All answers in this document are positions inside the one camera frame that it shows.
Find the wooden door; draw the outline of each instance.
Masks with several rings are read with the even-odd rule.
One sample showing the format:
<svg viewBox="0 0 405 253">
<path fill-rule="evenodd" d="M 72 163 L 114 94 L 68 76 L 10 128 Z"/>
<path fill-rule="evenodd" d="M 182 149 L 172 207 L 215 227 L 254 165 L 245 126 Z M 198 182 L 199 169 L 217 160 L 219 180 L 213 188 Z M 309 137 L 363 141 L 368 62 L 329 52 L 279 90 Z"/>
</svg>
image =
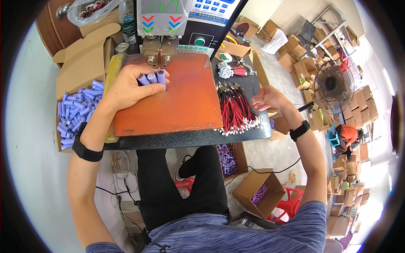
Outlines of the wooden door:
<svg viewBox="0 0 405 253">
<path fill-rule="evenodd" d="M 73 2 L 74 0 L 50 0 L 35 20 L 42 42 L 52 57 L 59 50 L 82 38 L 79 28 L 73 25 L 66 15 L 61 19 L 56 17 L 60 6 Z"/>
</svg>

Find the green power button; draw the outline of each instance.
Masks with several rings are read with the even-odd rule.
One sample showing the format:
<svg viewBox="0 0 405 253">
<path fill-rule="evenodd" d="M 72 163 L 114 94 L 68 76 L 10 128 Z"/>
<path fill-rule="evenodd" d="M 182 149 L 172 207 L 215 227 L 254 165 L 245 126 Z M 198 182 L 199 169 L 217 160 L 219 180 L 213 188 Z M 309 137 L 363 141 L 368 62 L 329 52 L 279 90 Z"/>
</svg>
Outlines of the green power button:
<svg viewBox="0 0 405 253">
<path fill-rule="evenodd" d="M 195 44 L 196 46 L 203 46 L 203 45 L 205 44 L 205 39 L 204 39 L 203 37 L 197 37 L 197 38 L 194 40 L 194 44 Z"/>
</svg>

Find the blue striped t-shirt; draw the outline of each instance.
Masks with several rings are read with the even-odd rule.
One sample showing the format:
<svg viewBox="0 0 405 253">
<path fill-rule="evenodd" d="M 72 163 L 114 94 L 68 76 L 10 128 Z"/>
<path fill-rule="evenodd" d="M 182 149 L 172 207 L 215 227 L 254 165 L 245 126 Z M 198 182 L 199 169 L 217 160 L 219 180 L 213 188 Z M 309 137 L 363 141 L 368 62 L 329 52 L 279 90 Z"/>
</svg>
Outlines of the blue striped t-shirt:
<svg viewBox="0 0 405 253">
<path fill-rule="evenodd" d="M 308 202 L 288 224 L 276 230 L 226 225 L 223 215 L 195 213 L 168 222 L 149 233 L 143 252 L 311 252 L 322 253 L 326 242 L 326 206 Z M 122 253 L 116 244 L 99 242 L 86 253 Z"/>
</svg>

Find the red plastic stool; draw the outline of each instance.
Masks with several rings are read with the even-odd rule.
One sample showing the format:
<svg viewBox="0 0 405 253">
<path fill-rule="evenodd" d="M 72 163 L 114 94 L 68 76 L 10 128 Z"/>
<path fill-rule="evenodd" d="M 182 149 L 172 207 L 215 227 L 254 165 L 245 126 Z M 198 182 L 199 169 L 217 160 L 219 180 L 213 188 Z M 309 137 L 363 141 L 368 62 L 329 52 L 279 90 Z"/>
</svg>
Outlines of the red plastic stool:
<svg viewBox="0 0 405 253">
<path fill-rule="evenodd" d="M 304 196 L 304 191 L 301 191 L 298 189 L 293 189 L 293 188 L 288 188 L 288 187 L 284 187 L 284 189 L 287 191 L 288 200 L 287 201 L 280 200 L 280 202 L 277 205 L 277 207 L 280 209 L 283 209 L 284 212 L 277 218 L 273 218 L 272 214 L 270 214 L 266 220 L 274 221 L 276 223 L 281 223 L 281 224 L 287 224 L 285 221 L 280 220 L 281 217 L 283 217 L 283 215 L 287 213 L 288 220 L 290 221 L 297 213 L 298 208 L 301 203 L 301 198 L 302 198 L 302 196 Z M 290 191 L 296 192 L 298 195 L 294 199 L 291 199 Z"/>
<path fill-rule="evenodd" d="M 188 191 L 191 193 L 191 188 L 193 187 L 194 178 L 188 177 L 181 182 L 175 182 L 177 189 L 180 188 L 187 188 Z"/>
</svg>

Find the orange insulating board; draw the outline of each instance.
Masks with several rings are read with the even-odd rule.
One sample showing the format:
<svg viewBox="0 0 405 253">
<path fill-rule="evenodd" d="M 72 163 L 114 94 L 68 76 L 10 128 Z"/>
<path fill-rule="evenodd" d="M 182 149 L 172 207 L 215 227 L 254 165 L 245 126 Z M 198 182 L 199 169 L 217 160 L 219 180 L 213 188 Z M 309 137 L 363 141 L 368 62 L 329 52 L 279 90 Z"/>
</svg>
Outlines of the orange insulating board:
<svg viewBox="0 0 405 253">
<path fill-rule="evenodd" d="M 128 55 L 125 65 L 145 63 Z M 179 53 L 166 69 L 166 91 L 144 98 L 114 118 L 116 136 L 221 128 L 222 116 L 209 57 Z"/>
</svg>

